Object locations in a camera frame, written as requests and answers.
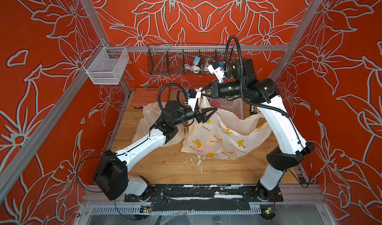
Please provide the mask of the banana print plastic bag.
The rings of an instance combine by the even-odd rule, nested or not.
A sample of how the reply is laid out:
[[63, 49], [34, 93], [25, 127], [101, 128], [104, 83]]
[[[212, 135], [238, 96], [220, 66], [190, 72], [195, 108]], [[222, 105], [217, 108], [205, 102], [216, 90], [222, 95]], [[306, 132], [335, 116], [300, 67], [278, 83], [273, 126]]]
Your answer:
[[258, 148], [271, 135], [267, 122], [258, 125], [261, 118], [264, 116], [260, 113], [239, 119], [230, 111], [217, 109], [207, 122], [189, 127], [181, 152], [236, 160]]

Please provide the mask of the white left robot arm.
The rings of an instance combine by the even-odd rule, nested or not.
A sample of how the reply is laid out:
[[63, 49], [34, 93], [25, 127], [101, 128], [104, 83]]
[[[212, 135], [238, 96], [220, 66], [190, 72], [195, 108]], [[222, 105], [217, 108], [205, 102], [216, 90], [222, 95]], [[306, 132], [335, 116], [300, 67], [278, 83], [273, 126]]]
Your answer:
[[205, 123], [217, 112], [215, 107], [183, 108], [178, 101], [169, 101], [165, 105], [160, 102], [159, 108], [161, 114], [147, 135], [117, 152], [107, 150], [100, 157], [93, 180], [110, 201], [121, 195], [145, 194], [149, 182], [142, 176], [129, 176], [129, 171], [149, 153], [171, 141], [179, 131], [179, 124], [189, 120]]

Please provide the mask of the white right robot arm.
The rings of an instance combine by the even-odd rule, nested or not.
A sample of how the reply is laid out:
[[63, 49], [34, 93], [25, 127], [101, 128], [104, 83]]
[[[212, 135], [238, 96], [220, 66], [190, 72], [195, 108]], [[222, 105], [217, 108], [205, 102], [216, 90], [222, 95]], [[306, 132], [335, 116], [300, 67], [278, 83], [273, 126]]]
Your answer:
[[206, 68], [217, 77], [204, 88], [210, 90], [209, 97], [237, 97], [257, 107], [278, 141], [278, 147], [267, 155], [267, 168], [256, 186], [257, 197], [268, 201], [275, 196], [285, 172], [309, 157], [315, 146], [306, 141], [295, 127], [275, 82], [270, 78], [257, 79], [251, 59], [238, 59], [231, 65], [210, 60]]

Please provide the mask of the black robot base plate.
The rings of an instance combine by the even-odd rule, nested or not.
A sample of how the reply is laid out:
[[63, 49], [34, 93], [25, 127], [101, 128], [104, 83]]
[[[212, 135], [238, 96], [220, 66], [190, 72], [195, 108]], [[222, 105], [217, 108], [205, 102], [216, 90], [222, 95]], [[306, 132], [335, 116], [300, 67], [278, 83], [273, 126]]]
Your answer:
[[139, 214], [272, 214], [284, 201], [279, 188], [267, 201], [259, 199], [252, 184], [153, 184], [141, 196], [125, 195], [127, 203], [140, 203]]

